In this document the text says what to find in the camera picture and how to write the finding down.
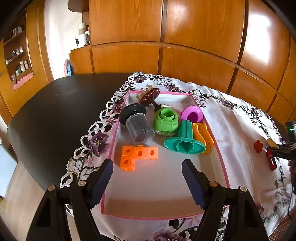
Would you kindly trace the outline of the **green white plug-in device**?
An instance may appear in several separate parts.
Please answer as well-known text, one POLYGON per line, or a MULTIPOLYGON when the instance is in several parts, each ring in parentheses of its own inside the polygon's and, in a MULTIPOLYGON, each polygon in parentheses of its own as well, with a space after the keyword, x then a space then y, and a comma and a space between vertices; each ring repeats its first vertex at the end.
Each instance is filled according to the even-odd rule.
POLYGON ((171 137, 177 133, 178 127, 179 116, 171 107, 165 106, 156 111, 153 121, 156 134, 171 137))

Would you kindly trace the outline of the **clear jar black lid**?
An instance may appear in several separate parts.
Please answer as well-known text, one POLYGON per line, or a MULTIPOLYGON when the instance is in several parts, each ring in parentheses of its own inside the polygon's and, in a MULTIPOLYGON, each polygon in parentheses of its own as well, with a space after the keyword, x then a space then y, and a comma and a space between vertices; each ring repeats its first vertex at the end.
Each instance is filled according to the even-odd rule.
POLYGON ((120 112, 119 121, 126 126, 134 143, 144 143, 155 136, 146 114, 146 108, 138 103, 127 105, 120 112))

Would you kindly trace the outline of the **gold oval plastic piece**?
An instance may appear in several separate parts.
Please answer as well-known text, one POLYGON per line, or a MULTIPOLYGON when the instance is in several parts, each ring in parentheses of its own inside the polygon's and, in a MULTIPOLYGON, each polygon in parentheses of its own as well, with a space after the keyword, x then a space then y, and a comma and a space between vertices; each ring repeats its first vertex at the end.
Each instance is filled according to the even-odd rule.
POLYGON ((267 142, 268 147, 279 149, 278 144, 272 138, 268 138, 266 140, 266 142, 267 142))

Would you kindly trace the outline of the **red plastic block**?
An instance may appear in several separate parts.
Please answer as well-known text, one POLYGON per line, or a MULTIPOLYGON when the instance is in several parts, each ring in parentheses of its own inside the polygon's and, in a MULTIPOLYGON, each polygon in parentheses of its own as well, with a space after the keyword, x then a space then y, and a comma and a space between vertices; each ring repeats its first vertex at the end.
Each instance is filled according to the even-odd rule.
POLYGON ((263 144, 260 140, 256 140, 254 143, 253 148, 255 149, 256 153, 260 153, 263 150, 263 144))

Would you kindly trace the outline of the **white floral embroidered tablecloth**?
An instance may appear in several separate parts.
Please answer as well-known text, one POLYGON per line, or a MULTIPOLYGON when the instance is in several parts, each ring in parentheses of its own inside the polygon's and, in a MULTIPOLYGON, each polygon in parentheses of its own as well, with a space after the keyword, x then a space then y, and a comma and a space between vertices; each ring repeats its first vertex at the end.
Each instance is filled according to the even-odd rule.
POLYGON ((102 135, 105 140, 110 139, 127 92, 140 90, 146 84, 169 93, 188 93, 194 97, 213 131, 230 186, 245 184, 251 189, 267 234, 274 237, 288 210, 295 208, 289 166, 287 160, 276 158, 277 169, 271 171, 263 157, 251 148, 251 144, 268 138, 277 144, 284 144, 283 135, 275 121, 268 113, 239 98, 174 78, 142 72, 128 76, 110 101, 104 103, 99 119, 91 125, 88 134, 81 137, 81 147, 75 150, 68 162, 60 186, 69 187, 74 178, 87 178, 98 169, 102 159, 94 157, 95 150, 88 141, 96 134, 102 135))

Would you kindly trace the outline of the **teal plastic funnel stand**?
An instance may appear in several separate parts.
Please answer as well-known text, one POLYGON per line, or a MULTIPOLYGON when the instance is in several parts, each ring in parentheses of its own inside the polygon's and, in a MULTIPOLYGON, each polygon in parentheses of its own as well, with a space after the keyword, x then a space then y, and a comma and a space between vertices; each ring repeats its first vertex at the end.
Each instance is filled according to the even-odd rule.
POLYGON ((189 155, 201 154, 205 152, 206 146, 202 142, 194 139, 193 124, 189 120, 181 121, 178 134, 164 140, 164 147, 177 153, 189 155))

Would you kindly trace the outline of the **orange linked cubes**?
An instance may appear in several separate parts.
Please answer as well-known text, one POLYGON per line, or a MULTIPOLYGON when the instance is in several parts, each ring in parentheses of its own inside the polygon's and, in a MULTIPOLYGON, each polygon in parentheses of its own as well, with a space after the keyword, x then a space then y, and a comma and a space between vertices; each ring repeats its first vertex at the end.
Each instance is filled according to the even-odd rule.
POLYGON ((123 146, 119 166, 123 171, 135 171, 136 160, 157 160, 158 158, 158 147, 123 146))

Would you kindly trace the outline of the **yellow orange plastic scoop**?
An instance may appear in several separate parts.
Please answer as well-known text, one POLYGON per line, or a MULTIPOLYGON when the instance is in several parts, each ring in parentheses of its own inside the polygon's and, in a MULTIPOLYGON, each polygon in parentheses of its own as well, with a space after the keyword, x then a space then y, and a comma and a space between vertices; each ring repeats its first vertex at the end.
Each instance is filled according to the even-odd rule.
POLYGON ((214 140, 208 131, 206 124, 193 123, 193 137, 205 145, 206 150, 202 153, 207 155, 211 152, 214 146, 214 140))

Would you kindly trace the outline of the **grey storage box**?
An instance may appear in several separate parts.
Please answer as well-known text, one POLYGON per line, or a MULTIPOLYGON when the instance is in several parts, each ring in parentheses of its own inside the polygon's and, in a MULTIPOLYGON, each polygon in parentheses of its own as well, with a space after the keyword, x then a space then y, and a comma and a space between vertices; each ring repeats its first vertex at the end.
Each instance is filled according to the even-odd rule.
POLYGON ((16 159, 3 145, 0 145, 0 195, 5 197, 8 191, 12 176, 17 166, 16 159))

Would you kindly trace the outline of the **magenta round strainer cup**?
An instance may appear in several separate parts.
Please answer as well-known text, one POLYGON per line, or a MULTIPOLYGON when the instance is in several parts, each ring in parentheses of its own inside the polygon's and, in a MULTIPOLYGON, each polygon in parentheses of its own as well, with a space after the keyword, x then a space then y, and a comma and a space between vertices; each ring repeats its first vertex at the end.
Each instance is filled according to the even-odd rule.
POLYGON ((204 115, 200 107, 192 105, 184 109, 181 113, 181 120, 188 120, 192 123, 201 123, 204 115))

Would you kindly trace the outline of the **pink blue leaning board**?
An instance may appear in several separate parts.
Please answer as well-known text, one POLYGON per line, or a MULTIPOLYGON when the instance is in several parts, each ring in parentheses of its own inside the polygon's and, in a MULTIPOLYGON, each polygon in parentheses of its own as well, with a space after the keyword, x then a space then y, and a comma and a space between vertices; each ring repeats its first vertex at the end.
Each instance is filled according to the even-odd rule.
POLYGON ((65 63, 64 63, 64 74, 65 74, 65 77, 73 76, 73 69, 72 69, 72 65, 71 65, 69 59, 66 59, 65 60, 65 63))

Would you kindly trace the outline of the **wooden door with shelves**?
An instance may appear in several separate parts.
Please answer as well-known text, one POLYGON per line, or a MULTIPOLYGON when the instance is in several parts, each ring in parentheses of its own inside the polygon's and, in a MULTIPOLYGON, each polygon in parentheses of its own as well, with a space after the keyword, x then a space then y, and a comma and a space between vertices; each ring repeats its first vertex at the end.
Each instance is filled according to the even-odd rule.
POLYGON ((53 81, 45 38, 45 1, 21 1, 1 32, 1 117, 20 108, 53 81))

